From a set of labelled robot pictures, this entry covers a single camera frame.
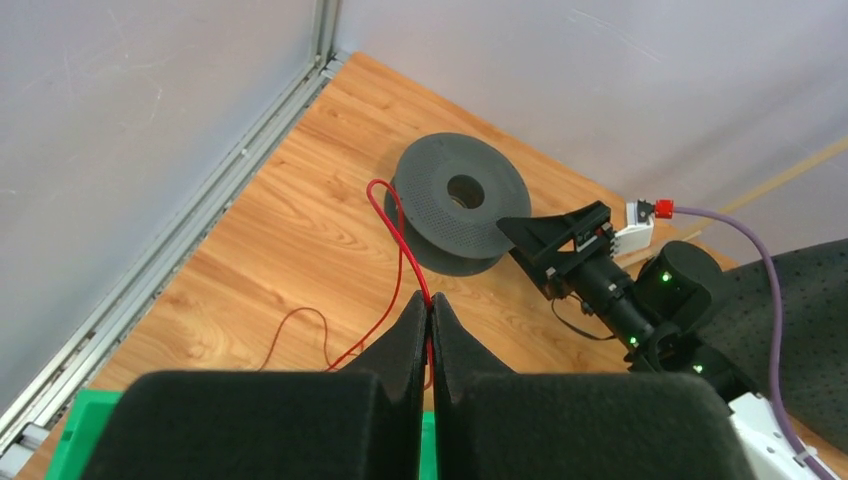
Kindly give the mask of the dark grey cable spool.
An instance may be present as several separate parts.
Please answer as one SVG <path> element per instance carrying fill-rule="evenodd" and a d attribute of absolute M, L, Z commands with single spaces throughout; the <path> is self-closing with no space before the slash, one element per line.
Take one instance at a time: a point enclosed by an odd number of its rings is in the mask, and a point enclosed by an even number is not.
<path fill-rule="evenodd" d="M 400 155 L 383 209 L 419 264 L 467 277 L 493 266 L 512 248 L 496 222 L 529 217 L 528 188 L 512 162 L 475 137 L 436 133 Z"/>

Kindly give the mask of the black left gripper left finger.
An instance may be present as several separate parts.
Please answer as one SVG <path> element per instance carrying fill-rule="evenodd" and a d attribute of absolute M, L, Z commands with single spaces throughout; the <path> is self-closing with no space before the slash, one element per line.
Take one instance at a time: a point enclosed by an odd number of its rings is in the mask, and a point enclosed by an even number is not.
<path fill-rule="evenodd" d="M 170 370 L 122 394 L 86 479 L 414 479 L 428 301 L 337 372 Z"/>

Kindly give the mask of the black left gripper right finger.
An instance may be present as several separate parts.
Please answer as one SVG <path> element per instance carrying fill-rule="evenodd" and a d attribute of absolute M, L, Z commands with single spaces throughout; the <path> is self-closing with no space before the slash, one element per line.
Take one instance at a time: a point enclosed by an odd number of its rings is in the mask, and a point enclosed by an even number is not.
<path fill-rule="evenodd" d="M 513 371 L 432 300 L 442 479 L 750 479 L 724 401 L 688 374 Z"/>

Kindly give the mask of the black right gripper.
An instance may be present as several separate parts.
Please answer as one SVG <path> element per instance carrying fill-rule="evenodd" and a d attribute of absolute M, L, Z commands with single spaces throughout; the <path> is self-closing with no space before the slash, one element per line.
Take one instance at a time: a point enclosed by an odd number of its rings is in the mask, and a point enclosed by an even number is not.
<path fill-rule="evenodd" d="M 620 268 L 611 251 L 616 230 L 603 202 L 559 215 L 503 217 L 496 226 L 509 252 L 523 253 L 523 272 L 546 299 L 620 297 Z"/>

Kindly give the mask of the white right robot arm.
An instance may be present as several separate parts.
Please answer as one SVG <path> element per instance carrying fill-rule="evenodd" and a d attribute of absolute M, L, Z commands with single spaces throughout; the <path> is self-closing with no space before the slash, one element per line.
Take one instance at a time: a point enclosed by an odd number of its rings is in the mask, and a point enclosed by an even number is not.
<path fill-rule="evenodd" d="M 619 255 L 647 246 L 659 219 L 673 216 L 670 200 L 636 200 L 627 224 L 616 229 L 602 202 L 554 216 L 504 217 L 498 229 L 511 256 L 550 301 L 573 297 L 585 315 L 599 318 L 626 348 L 632 372 L 686 373 L 705 380 L 727 403 L 755 474 L 761 478 L 831 479 L 833 470 L 800 439 L 780 394 L 779 363 L 784 309 L 776 267 L 763 264 L 774 315 L 767 388 L 707 343 L 703 329 L 716 320 L 731 288 L 718 262 L 703 248 L 673 240 L 651 254 L 636 275 Z"/>

